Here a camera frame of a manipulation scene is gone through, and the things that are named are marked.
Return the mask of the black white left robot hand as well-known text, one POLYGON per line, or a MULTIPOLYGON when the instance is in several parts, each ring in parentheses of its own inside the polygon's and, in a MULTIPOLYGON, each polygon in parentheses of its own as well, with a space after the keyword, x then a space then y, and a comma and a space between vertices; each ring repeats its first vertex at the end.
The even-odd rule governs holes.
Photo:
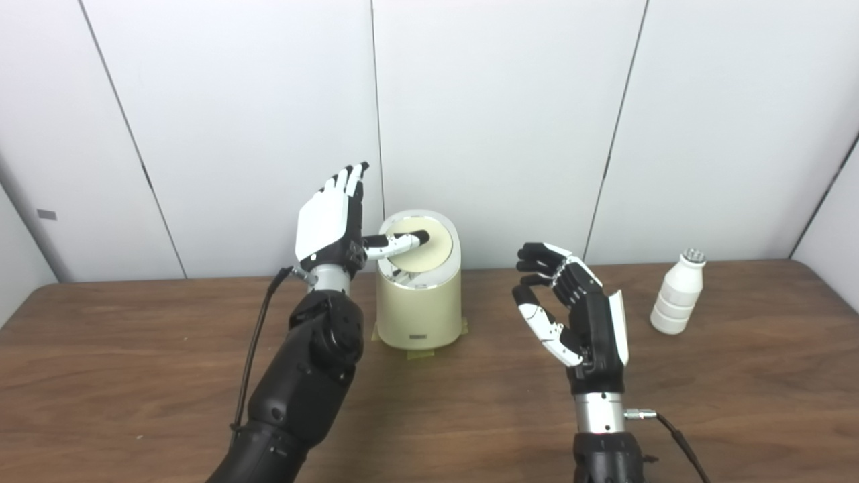
POLYGON ((363 236, 363 177, 368 169, 368 162, 342 168, 299 211, 295 257, 303 271, 332 265, 354 277, 368 261, 389 259, 429 242, 424 229, 363 236))

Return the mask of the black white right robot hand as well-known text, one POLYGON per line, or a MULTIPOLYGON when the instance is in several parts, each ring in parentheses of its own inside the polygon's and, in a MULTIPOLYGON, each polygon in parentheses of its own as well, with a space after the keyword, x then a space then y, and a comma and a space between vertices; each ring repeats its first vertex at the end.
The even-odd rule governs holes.
POLYGON ((564 248, 528 242, 517 256, 525 275, 513 300, 543 348, 564 364, 572 394, 623 394, 629 346, 621 291, 605 294, 595 273, 564 248), (568 310, 567 322, 541 305, 535 286, 550 288, 568 310))

